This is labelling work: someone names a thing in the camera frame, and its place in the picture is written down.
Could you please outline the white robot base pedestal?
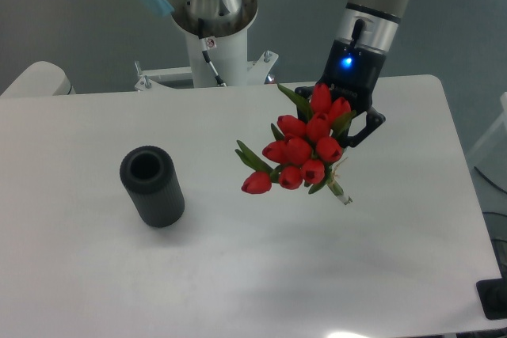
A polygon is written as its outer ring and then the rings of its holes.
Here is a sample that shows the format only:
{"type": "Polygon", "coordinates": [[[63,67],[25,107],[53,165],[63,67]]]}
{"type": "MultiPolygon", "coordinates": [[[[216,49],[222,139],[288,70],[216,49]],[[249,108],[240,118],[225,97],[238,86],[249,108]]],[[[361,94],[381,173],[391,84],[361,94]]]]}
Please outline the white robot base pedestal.
{"type": "Polygon", "coordinates": [[[190,80],[195,88],[261,85],[273,82],[270,71],[279,55],[266,50],[247,58],[248,29],[258,12],[257,0],[188,0],[170,14],[185,36],[189,65],[143,70],[135,62],[139,91],[174,87],[190,80]]]}

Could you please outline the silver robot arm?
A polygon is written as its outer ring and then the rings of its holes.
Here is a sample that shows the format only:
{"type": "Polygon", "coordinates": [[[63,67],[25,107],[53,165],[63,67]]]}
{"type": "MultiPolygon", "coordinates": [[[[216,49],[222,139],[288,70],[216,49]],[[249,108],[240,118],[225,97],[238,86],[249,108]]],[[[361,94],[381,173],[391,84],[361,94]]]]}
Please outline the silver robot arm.
{"type": "MultiPolygon", "coordinates": [[[[152,13],[171,16],[186,35],[195,87],[260,82],[266,70],[249,66],[247,30],[257,0],[140,0],[152,13]]],[[[384,121],[372,94],[409,0],[347,0],[325,69],[320,78],[333,98],[343,97],[366,124],[356,135],[340,138],[344,147],[362,143],[384,121]]]]}

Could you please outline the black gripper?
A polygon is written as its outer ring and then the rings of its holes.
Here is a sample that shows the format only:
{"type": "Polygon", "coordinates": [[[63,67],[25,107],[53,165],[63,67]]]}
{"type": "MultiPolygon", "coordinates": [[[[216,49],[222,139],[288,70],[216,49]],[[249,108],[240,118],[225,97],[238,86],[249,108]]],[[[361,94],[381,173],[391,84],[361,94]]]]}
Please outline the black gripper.
{"type": "MultiPolygon", "coordinates": [[[[345,98],[351,109],[356,112],[366,112],[365,126],[354,136],[345,134],[341,138],[343,147],[357,147],[385,121],[384,114],[372,106],[372,94],[383,69],[386,56],[367,49],[355,47],[335,40],[318,83],[328,85],[332,101],[340,97],[345,98]]],[[[299,86],[295,94],[304,99],[296,105],[298,110],[311,108],[310,101],[314,86],[299,86]]]]}

